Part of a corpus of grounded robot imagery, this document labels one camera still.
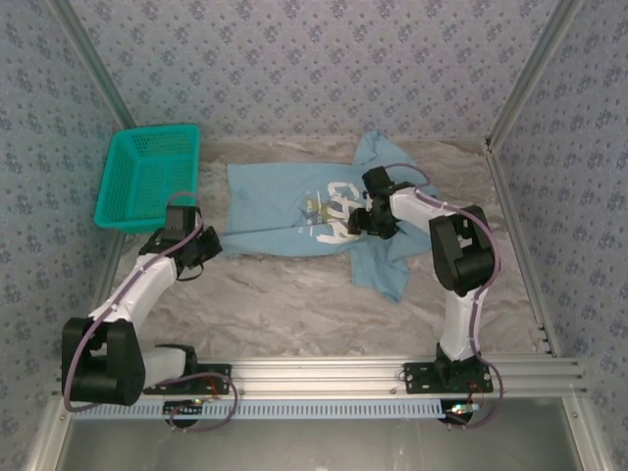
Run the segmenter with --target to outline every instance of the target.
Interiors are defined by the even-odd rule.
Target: patterned wallpaper
[[[563,353],[628,469],[628,4],[586,0],[499,152]]]
[[[0,469],[16,471],[107,248],[92,213],[113,121],[43,0],[0,10]]]
[[[555,0],[71,0],[143,125],[486,135]]]

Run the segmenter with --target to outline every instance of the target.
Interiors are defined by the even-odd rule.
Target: purple cable
[[[168,422],[170,423],[170,426],[178,432],[194,433],[194,434],[201,433],[201,432],[211,432],[213,430],[220,429],[224,425],[227,425],[234,418],[234,415],[236,415],[237,402],[238,402],[237,388],[229,376],[221,375],[220,373],[212,373],[212,372],[196,373],[193,375],[181,376],[180,378],[173,378],[172,380],[162,381],[157,386],[175,385],[177,383],[184,383],[185,381],[196,380],[198,378],[218,378],[219,380],[223,381],[223,383],[227,383],[234,391],[234,405],[232,405],[232,408],[229,409],[229,413],[227,414],[227,416],[224,419],[222,419],[220,422],[218,422],[217,424],[208,425],[206,427],[195,427],[193,429],[182,429],[181,427],[177,427],[177,425],[175,425],[175,416],[182,409],[182,406],[175,407],[173,410],[170,411],[170,419]]]
[[[389,165],[387,165],[384,168],[387,170],[387,169],[393,169],[395,167],[404,167],[406,169],[416,170],[419,174],[421,174],[423,176],[423,178],[425,179],[425,182],[415,186],[417,188],[422,188],[423,186],[429,186],[429,185],[432,184],[432,182],[430,181],[430,178],[428,177],[428,175],[425,172],[423,172],[421,169],[419,169],[418,167],[416,167],[414,165],[398,163],[398,164],[389,164]]]
[[[174,199],[179,198],[181,196],[190,196],[196,199],[196,201],[198,201],[198,195],[196,195],[195,193],[192,193],[190,191],[179,191],[173,194],[168,199],[168,201],[166,202],[166,206],[169,206],[170,203]],[[194,231],[192,231],[186,238],[184,238],[181,242],[173,245],[172,247],[164,250],[163,252],[158,253],[153,258],[148,260],[139,270],[137,270],[137,272],[135,272],[132,278],[122,287],[122,289],[120,290],[118,295],[113,299],[109,307],[107,307],[107,309],[105,309],[103,313],[100,314],[94,320],[93,324],[89,326],[89,329],[87,329],[87,332],[85,332],[85,335],[82,336],[82,339],[80,339],[80,342],[78,343],[77,349],[75,350],[75,355],[72,357],[72,361],[70,362],[70,368],[68,369],[68,377],[66,378],[66,384],[63,389],[63,403],[66,407],[66,410],[68,410],[69,412],[83,412],[84,410],[89,410],[99,405],[99,404],[86,404],[79,407],[74,407],[70,401],[70,395],[72,392],[72,382],[75,379],[75,374],[77,372],[77,367],[79,366],[80,356],[82,355],[82,352],[85,350],[87,343],[92,338],[92,336],[94,335],[98,327],[100,327],[100,325],[104,322],[107,316],[109,316],[113,312],[112,306],[118,305],[120,303],[120,301],[125,297],[125,295],[137,282],[139,277],[141,277],[144,274],[144,272],[148,268],[153,266],[158,260],[161,260],[165,256],[170,255],[175,250],[179,250],[181,247],[183,247],[188,242],[190,242],[193,238],[196,237],[196,235],[200,232],[201,228],[203,227],[202,213],[199,214],[199,220],[200,222],[196,225],[196,228],[194,228]]]
[[[463,424],[460,426],[456,426],[463,430],[477,429],[479,427],[487,425],[489,422],[491,422],[493,419],[496,418],[497,414],[499,413],[499,410],[501,409],[501,404],[503,402],[503,394],[504,394],[503,378],[501,377],[499,370],[493,363],[491,363],[490,361],[482,357],[482,355],[480,354],[480,351],[478,350],[478,346],[475,340],[475,323],[478,316],[478,302],[477,301],[478,299],[480,299],[480,295],[495,282],[495,279],[497,278],[497,275],[499,274],[499,270],[501,270],[501,257],[499,255],[499,248],[497,245],[497,240],[495,239],[495,236],[493,235],[491,230],[488,228],[488,226],[484,224],[480,219],[478,219],[475,215],[465,211],[462,208],[458,208],[457,206],[452,206],[450,204],[442,203],[438,199],[432,198],[422,193],[418,189],[414,191],[414,194],[418,199],[420,199],[426,204],[429,204],[432,207],[443,208],[446,211],[452,211],[454,213],[460,214],[464,216],[465,218],[469,219],[482,230],[482,232],[487,236],[487,238],[489,239],[491,243],[491,250],[493,251],[493,256],[495,258],[494,268],[493,268],[493,272],[491,273],[491,277],[487,280],[486,283],[484,283],[480,287],[480,289],[476,291],[475,296],[473,298],[473,307],[471,308],[471,320],[469,322],[469,343],[471,345],[471,350],[473,351],[473,354],[478,359],[478,361],[480,361],[480,363],[482,363],[483,365],[487,366],[488,368],[492,369],[495,372],[495,375],[497,376],[497,382],[499,383],[499,396],[497,398],[496,406],[493,408],[491,413],[487,415],[484,419],[480,420],[479,422],[475,424],[471,424],[471,425]],[[448,414],[448,416],[461,422],[461,420],[458,417],[455,417],[454,415]]]

